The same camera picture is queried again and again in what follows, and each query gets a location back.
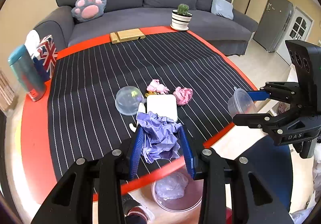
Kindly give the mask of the small clear plastic cup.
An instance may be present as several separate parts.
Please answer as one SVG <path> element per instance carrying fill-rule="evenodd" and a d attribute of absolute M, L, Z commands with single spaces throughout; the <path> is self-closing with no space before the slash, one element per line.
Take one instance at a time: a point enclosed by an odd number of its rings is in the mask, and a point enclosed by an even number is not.
<path fill-rule="evenodd" d="M 237 114 L 254 114 L 257 109 L 254 101 L 245 90 L 234 87 L 234 93 L 228 101 L 228 111 L 233 118 Z"/>

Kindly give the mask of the purple paper ball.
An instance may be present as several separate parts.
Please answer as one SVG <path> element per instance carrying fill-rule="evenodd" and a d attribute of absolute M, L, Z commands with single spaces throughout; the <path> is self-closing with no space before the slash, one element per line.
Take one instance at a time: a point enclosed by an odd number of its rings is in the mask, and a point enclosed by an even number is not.
<path fill-rule="evenodd" d="M 177 159 L 180 157 L 178 129 L 182 125 L 152 112 L 139 114 L 137 121 L 145 132 L 145 142 L 141 151 L 145 161 L 152 164 L 156 160 Z"/>

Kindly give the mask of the cream white plastic tube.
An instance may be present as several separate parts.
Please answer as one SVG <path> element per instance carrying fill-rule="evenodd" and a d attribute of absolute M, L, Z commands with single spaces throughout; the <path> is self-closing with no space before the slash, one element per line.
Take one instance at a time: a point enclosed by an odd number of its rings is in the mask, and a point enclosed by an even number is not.
<path fill-rule="evenodd" d="M 138 106 L 138 111 L 137 111 L 137 114 L 136 114 L 136 117 L 135 117 L 135 124 L 133 123 L 130 123 L 129 124 L 129 128 L 132 132 L 136 132 L 137 130 L 137 127 L 139 126 L 139 122 L 137 121 L 137 116 L 139 114 L 145 114 L 146 113 L 146 107 L 145 107 L 145 104 L 144 103 L 139 103 L 139 106 Z"/>

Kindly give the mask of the white rectangular foam box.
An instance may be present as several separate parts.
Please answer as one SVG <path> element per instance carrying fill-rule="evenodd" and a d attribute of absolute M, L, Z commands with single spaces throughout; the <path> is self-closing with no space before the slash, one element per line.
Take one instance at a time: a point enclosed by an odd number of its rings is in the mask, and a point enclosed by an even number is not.
<path fill-rule="evenodd" d="M 178 120 L 176 97 L 172 94 L 152 94 L 146 99 L 147 113 L 165 116 L 175 122 Z"/>

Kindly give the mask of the clear plastic dome lid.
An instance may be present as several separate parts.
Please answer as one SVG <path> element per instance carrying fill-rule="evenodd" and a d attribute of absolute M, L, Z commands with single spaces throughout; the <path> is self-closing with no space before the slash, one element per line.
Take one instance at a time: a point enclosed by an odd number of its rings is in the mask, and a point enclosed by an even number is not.
<path fill-rule="evenodd" d="M 143 94 L 134 86 L 122 87 L 116 94 L 115 107 L 122 115 L 136 115 L 140 103 L 144 103 Z"/>

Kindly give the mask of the pink paper ball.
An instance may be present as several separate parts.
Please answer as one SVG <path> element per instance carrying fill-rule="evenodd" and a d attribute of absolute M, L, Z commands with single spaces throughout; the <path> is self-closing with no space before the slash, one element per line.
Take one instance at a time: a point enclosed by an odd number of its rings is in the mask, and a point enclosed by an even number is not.
<path fill-rule="evenodd" d="M 189 103 L 193 96 L 193 90 L 190 88 L 177 87 L 173 92 L 178 106 L 184 106 Z"/>

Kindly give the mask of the black striped table mat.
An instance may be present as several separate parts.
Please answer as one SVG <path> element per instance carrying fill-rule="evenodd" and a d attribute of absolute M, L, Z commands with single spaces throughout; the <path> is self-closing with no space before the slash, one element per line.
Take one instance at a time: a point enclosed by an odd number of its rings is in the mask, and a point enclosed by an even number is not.
<path fill-rule="evenodd" d="M 48 136 L 56 178 L 80 157 L 103 157 L 132 136 L 134 116 L 115 106 L 118 90 L 145 92 L 158 79 L 169 90 L 193 91 L 178 109 L 187 134 L 207 141 L 232 119 L 228 100 L 236 88 L 254 85 L 226 58 L 186 32 L 148 35 L 142 40 L 105 43 L 58 60 L 48 98 Z"/>

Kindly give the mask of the black left shoe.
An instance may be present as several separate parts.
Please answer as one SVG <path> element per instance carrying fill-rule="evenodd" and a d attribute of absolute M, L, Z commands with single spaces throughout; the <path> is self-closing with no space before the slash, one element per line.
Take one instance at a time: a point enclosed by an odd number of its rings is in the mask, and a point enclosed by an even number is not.
<path fill-rule="evenodd" d="M 147 224 L 154 221 L 153 212 L 136 201 L 130 194 L 125 194 L 121 198 L 127 224 Z"/>

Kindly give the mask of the grey refrigerator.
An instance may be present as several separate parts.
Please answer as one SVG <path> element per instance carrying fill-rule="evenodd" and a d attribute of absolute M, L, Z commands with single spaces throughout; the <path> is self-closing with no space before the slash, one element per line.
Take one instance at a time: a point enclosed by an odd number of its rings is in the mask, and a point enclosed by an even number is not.
<path fill-rule="evenodd" d="M 253 39 L 266 51 L 275 52 L 292 17 L 293 4 L 288 0 L 268 0 Z"/>

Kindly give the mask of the white paned door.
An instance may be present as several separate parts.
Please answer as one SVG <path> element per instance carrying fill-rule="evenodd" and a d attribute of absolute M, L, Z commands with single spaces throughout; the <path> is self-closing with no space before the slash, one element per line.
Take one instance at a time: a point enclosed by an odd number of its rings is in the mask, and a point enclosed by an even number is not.
<path fill-rule="evenodd" d="M 311 26 L 313 24 L 313 20 L 309 18 L 307 14 L 305 14 L 301 9 L 295 7 L 294 12 L 292 14 L 291 20 L 288 22 L 287 28 L 283 33 L 283 38 L 278 46 L 277 53 L 280 55 L 282 59 L 289 65 L 292 63 L 291 56 L 286 47 L 286 40 L 301 40 L 306 41 Z"/>

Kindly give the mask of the wooden phone stand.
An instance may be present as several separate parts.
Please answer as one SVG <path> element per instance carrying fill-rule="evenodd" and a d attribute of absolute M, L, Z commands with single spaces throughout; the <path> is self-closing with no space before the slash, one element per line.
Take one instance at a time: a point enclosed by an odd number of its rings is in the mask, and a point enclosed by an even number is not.
<path fill-rule="evenodd" d="M 145 34 L 138 28 L 110 33 L 112 44 L 144 39 L 145 37 Z"/>

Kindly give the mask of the red square table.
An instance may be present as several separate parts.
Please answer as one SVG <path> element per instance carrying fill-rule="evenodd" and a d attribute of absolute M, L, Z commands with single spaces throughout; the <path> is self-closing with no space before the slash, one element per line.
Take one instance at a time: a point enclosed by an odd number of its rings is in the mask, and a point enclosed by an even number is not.
<path fill-rule="evenodd" d="M 170 27 L 148 27 L 143 28 L 142 32 L 145 34 L 145 36 L 148 36 L 162 33 L 176 33 L 177 31 L 171 29 Z M 237 71 L 249 79 L 231 60 L 229 60 L 221 51 L 216 49 L 209 42 L 191 31 L 184 32 L 191 34 L 201 42 L 207 44 L 207 46 L 209 46 L 212 50 L 216 50 L 219 54 L 226 58 Z M 80 42 L 74 46 L 67 47 L 58 52 L 57 62 L 58 60 L 78 51 L 105 43 L 111 43 L 111 38 L 107 34 Z M 50 193 L 59 180 L 56 178 L 54 173 L 48 136 L 48 98 L 50 96 L 51 80 L 46 83 L 46 93 L 39 101 L 33 102 L 30 98 L 26 98 L 22 113 L 21 153 L 23 168 L 27 182 L 31 189 L 31 193 L 34 196 L 35 201 L 38 203 L 42 203 L 45 200 L 46 196 Z M 205 147 L 210 147 L 216 143 L 232 127 L 233 123 L 231 122 L 227 127 L 218 132 L 211 139 L 204 141 L 203 143 L 205 144 Z"/>

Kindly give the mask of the union jack tissue box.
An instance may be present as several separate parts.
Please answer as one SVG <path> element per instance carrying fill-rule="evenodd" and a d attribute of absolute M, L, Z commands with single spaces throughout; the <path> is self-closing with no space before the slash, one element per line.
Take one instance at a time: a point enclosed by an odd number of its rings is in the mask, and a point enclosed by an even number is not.
<path fill-rule="evenodd" d="M 49 81 L 53 76 L 58 57 L 52 35 L 47 35 L 41 40 L 38 32 L 31 30 L 26 36 L 24 45 L 41 79 L 44 82 Z"/>

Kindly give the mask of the teal thermos bottle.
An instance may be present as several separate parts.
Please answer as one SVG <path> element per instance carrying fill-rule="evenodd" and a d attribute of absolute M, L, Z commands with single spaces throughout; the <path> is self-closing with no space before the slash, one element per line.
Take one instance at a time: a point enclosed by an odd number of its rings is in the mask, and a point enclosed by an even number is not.
<path fill-rule="evenodd" d="M 46 85 L 37 72 L 24 44 L 18 46 L 10 54 L 8 64 L 29 98 L 33 102 L 41 99 L 46 92 Z"/>

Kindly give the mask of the paw shaped grey pink cushion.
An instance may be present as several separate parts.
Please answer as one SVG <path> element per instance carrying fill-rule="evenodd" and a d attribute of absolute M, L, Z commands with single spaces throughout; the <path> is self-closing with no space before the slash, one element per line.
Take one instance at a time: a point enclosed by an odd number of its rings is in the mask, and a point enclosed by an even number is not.
<path fill-rule="evenodd" d="M 101 17 L 106 5 L 107 0 L 76 0 L 71 14 L 78 22 L 83 23 Z"/>

